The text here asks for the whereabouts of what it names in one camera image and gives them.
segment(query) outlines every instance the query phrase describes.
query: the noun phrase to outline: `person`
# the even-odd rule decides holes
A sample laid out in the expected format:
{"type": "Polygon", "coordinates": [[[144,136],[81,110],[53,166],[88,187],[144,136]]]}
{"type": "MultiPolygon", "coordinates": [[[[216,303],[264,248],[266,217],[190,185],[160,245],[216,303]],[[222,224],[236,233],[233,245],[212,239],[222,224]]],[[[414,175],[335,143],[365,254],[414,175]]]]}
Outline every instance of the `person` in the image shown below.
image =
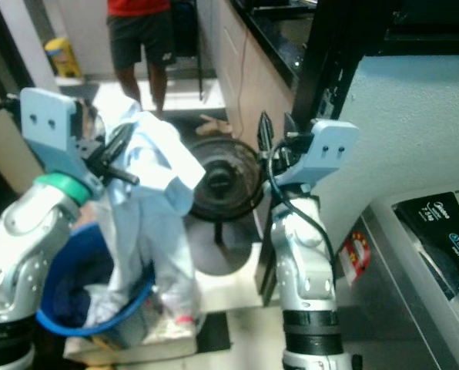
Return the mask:
{"type": "Polygon", "coordinates": [[[161,118],[168,83],[166,67],[176,60],[169,0],[108,0],[110,49],[123,92],[141,103],[134,66],[147,59],[149,85],[156,115],[161,118]]]}

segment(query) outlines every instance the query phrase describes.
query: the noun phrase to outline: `wooden cabinet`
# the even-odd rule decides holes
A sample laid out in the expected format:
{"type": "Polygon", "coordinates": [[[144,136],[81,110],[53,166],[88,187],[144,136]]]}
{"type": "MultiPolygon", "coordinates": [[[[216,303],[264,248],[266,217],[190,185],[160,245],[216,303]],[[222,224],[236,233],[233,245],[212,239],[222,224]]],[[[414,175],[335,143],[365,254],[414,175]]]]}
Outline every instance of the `wooden cabinet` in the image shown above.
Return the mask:
{"type": "Polygon", "coordinates": [[[248,31],[229,0],[219,3],[219,50],[213,58],[236,137],[257,149],[263,110],[273,121],[276,140],[283,135],[283,114],[294,96],[248,31]]]}

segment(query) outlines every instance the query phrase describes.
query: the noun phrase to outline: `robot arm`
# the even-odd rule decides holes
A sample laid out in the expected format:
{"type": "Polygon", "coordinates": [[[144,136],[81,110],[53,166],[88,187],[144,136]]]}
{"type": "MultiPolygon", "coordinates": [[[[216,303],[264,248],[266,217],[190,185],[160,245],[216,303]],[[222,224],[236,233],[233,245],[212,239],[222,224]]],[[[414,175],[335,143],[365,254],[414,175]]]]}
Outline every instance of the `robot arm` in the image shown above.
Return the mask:
{"type": "Polygon", "coordinates": [[[139,179],[111,166],[132,134],[119,126],[108,145],[72,135],[82,114],[71,98],[41,89],[23,89],[18,107],[22,132],[49,174],[39,177],[0,217],[0,368],[28,368],[32,329],[49,264],[69,239],[79,207],[99,198],[109,181],[139,179]]]}
{"type": "MultiPolygon", "coordinates": [[[[290,116],[286,121],[292,123],[290,116]]],[[[283,310],[285,370],[356,370],[360,357],[343,351],[337,318],[333,250],[311,188],[338,170],[357,141],[350,123],[317,120],[311,133],[288,133],[271,148],[272,126],[263,114],[259,143],[274,195],[271,241],[283,310]],[[273,169],[279,175],[273,175],[273,169]]]]}
{"type": "Polygon", "coordinates": [[[0,217],[0,322],[34,315],[49,262],[69,239],[79,206],[61,190],[35,183],[0,217]]]}

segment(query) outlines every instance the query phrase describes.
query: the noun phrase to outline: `red sticker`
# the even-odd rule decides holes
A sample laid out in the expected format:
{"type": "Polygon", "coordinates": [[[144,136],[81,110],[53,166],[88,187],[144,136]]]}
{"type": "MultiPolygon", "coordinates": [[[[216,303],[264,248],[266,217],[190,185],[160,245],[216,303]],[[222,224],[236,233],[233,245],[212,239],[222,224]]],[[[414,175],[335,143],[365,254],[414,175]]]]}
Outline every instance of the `red sticker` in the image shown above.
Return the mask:
{"type": "Polygon", "coordinates": [[[370,264],[370,246],[361,232],[351,233],[351,237],[339,252],[339,259],[347,282],[352,285],[370,264]]]}

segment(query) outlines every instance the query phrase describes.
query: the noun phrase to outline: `red shirt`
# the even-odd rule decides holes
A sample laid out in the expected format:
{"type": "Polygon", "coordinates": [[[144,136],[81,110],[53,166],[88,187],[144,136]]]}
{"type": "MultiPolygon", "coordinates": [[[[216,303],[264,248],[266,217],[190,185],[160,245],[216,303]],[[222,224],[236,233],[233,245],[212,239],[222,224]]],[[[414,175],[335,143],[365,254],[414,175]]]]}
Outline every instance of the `red shirt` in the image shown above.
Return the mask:
{"type": "Polygon", "coordinates": [[[169,0],[108,0],[108,15],[135,17],[169,10],[169,0]]]}

